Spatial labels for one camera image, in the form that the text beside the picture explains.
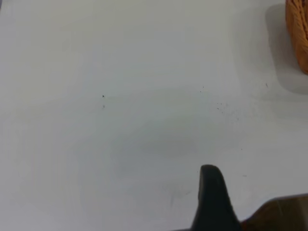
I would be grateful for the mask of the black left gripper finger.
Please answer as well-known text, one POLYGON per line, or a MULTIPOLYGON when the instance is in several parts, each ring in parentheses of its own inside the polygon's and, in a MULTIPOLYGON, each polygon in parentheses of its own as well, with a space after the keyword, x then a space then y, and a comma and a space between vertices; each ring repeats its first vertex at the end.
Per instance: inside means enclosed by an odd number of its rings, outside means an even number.
POLYGON ((241 231, 224 177, 217 166, 200 168, 198 206, 192 231, 241 231))

